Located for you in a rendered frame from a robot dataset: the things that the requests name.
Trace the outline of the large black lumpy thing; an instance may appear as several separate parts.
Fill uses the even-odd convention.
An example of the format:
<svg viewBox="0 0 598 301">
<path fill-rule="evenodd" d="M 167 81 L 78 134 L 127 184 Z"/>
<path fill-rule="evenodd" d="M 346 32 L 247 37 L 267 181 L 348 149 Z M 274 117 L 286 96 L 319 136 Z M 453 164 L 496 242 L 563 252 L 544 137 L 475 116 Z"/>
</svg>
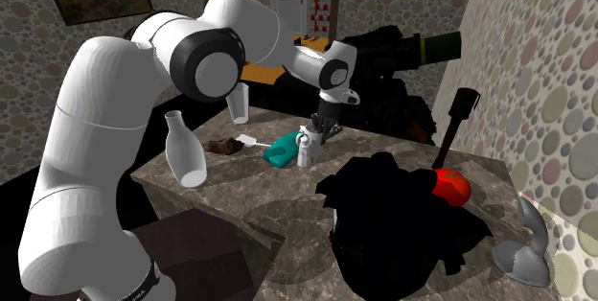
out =
<svg viewBox="0 0 598 301">
<path fill-rule="evenodd" d="M 333 209 L 330 233 L 342 277 L 365 301 L 400 301 L 422 288 L 437 262 L 460 272 L 465 253 L 492 232 L 484 220 L 432 191 L 437 174 L 409 172 L 387 151 L 351 158 L 316 191 Z"/>
</svg>

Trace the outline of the white bottle vase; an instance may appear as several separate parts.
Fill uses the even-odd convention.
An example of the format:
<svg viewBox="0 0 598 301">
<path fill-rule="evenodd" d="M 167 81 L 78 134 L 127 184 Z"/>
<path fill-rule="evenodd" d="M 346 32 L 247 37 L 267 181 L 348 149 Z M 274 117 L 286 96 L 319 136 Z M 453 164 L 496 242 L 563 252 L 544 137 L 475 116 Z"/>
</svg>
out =
<svg viewBox="0 0 598 301">
<path fill-rule="evenodd" d="M 165 114 L 168 125 L 165 154 L 172 173 L 185 188 L 201 185 L 207 177 L 204 149 L 186 126 L 180 110 Z"/>
</svg>

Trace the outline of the dark red robot stand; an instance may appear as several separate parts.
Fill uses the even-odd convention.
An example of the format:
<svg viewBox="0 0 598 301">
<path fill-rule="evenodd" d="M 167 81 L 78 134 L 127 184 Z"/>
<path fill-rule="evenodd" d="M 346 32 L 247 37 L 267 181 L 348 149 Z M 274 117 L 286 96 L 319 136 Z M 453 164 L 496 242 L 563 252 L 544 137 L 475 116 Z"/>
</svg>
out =
<svg viewBox="0 0 598 301">
<path fill-rule="evenodd" d="M 254 283 L 231 222 L 190 209 L 133 233 L 175 283 L 175 301 L 252 301 Z"/>
</svg>

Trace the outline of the red and white stand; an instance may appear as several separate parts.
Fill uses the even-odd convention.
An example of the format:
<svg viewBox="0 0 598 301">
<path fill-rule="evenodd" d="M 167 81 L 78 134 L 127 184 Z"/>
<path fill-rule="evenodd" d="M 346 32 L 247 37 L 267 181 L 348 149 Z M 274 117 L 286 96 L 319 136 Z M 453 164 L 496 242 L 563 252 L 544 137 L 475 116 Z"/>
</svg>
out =
<svg viewBox="0 0 598 301">
<path fill-rule="evenodd" d="M 330 29 L 330 7 L 321 0 L 313 0 L 310 5 L 310 29 L 315 37 L 327 36 Z"/>
</svg>

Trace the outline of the grey curved figure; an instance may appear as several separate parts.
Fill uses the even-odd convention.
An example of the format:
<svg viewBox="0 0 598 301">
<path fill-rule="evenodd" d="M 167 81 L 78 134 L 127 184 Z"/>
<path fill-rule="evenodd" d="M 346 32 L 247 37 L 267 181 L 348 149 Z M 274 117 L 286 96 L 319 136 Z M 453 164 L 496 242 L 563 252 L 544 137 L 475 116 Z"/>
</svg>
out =
<svg viewBox="0 0 598 301">
<path fill-rule="evenodd" d="M 521 226 L 532 231 L 529 244 L 504 241 L 494 246 L 496 267 L 508 278 L 524 285 L 545 288 L 550 284 L 549 266 L 544 258 L 548 246 L 546 224 L 537 208 L 525 197 L 517 199 Z"/>
</svg>

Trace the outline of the black sofa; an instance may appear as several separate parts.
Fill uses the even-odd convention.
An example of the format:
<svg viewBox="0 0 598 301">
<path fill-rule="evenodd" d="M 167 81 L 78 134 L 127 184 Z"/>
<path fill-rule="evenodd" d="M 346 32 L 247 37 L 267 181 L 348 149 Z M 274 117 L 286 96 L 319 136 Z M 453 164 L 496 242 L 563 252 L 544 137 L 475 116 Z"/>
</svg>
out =
<svg viewBox="0 0 598 301">
<path fill-rule="evenodd" d="M 394 74 L 459 59 L 461 34 L 406 37 L 398 27 L 387 25 L 340 41 L 357 49 L 350 88 L 360 103 L 342 104 L 338 123 L 431 145 L 437 128 L 430 108 L 422 97 L 410 95 L 404 80 Z"/>
</svg>

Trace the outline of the teal bottle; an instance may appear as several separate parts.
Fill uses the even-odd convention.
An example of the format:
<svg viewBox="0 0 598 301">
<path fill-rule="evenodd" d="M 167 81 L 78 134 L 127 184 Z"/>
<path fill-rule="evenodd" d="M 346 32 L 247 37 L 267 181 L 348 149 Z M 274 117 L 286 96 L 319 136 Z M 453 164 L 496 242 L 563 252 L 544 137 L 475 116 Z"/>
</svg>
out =
<svg viewBox="0 0 598 301">
<path fill-rule="evenodd" d="M 299 148 L 296 144 L 296 137 L 299 134 L 300 131 L 297 130 L 279 138 L 264 152 L 263 160 L 283 169 L 297 157 Z"/>
</svg>

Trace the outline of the black long-handled tool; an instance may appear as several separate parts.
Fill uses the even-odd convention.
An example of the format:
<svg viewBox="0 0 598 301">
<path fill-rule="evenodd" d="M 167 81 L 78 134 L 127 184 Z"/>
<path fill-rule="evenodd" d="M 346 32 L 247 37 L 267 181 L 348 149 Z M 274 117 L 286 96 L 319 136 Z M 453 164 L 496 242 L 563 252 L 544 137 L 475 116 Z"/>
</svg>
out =
<svg viewBox="0 0 598 301">
<path fill-rule="evenodd" d="M 469 119 L 469 116 L 476 108 L 479 99 L 480 93 L 472 88 L 460 87 L 457 89 L 451 107 L 448 111 L 448 115 L 450 117 L 448 129 L 444 136 L 438 155 L 431 166 L 433 170 L 444 167 L 447 154 L 460 124 L 464 120 Z"/>
</svg>

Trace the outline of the brown lumpy thing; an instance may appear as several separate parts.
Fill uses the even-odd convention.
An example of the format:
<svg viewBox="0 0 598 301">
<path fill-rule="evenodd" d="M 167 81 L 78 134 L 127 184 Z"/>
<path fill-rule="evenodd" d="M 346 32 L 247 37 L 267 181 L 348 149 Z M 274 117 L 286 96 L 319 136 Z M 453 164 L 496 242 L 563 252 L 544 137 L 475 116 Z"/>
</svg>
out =
<svg viewBox="0 0 598 301">
<path fill-rule="evenodd" d="M 203 145 L 205 151 L 214 154 L 231 155 L 240 151 L 244 143 L 232 137 L 223 138 L 216 141 L 209 141 Z"/>
</svg>

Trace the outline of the white tall cup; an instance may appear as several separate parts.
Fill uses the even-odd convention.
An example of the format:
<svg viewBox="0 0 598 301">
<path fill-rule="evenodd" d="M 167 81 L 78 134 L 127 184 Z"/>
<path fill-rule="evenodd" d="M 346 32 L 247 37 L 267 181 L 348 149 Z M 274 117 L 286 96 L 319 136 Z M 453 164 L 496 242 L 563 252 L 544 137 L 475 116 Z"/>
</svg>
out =
<svg viewBox="0 0 598 301">
<path fill-rule="evenodd" d="M 249 87 L 239 82 L 226 97 L 229 113 L 234 124 L 245 124 L 249 118 Z"/>
</svg>

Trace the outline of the red tomato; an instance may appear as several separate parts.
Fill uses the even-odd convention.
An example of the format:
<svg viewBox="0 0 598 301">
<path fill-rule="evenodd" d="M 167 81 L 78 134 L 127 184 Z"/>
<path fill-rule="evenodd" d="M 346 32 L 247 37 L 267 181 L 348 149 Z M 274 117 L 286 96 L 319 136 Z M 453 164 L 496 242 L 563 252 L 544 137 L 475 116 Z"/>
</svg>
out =
<svg viewBox="0 0 598 301">
<path fill-rule="evenodd" d="M 437 197 L 443 198 L 450 206 L 461 207 L 472 196 L 470 182 L 460 173 L 451 169 L 436 169 L 437 181 L 432 191 Z"/>
</svg>

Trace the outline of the white spatula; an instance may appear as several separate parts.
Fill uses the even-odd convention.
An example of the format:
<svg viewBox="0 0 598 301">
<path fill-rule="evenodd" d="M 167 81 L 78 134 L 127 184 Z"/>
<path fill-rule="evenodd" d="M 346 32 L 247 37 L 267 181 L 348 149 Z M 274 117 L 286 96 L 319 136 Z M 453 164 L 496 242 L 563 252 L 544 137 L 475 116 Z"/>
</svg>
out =
<svg viewBox="0 0 598 301">
<path fill-rule="evenodd" d="M 269 144 L 264 144 L 264 143 L 260 143 L 257 141 L 256 138 L 252 137 L 252 136 L 248 136 L 246 134 L 240 134 L 237 138 L 237 141 L 244 143 L 247 147 L 253 147 L 253 146 L 260 146 L 260 147 L 267 147 L 269 148 L 270 145 Z"/>
</svg>

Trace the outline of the orange table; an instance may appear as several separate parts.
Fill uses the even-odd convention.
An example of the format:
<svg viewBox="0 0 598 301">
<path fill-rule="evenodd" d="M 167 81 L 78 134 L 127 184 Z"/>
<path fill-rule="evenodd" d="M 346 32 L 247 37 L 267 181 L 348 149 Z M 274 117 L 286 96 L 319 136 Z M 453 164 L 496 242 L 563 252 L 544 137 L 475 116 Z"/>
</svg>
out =
<svg viewBox="0 0 598 301">
<path fill-rule="evenodd" d="M 310 36 L 309 38 L 304 38 L 303 36 L 296 35 L 294 38 L 300 38 L 302 45 L 318 52 L 324 52 L 325 46 L 329 43 L 329 39 L 327 37 Z M 255 64 L 246 64 L 242 70 L 241 80 L 273 84 L 284 72 L 285 70 L 282 66 L 268 68 Z"/>
</svg>

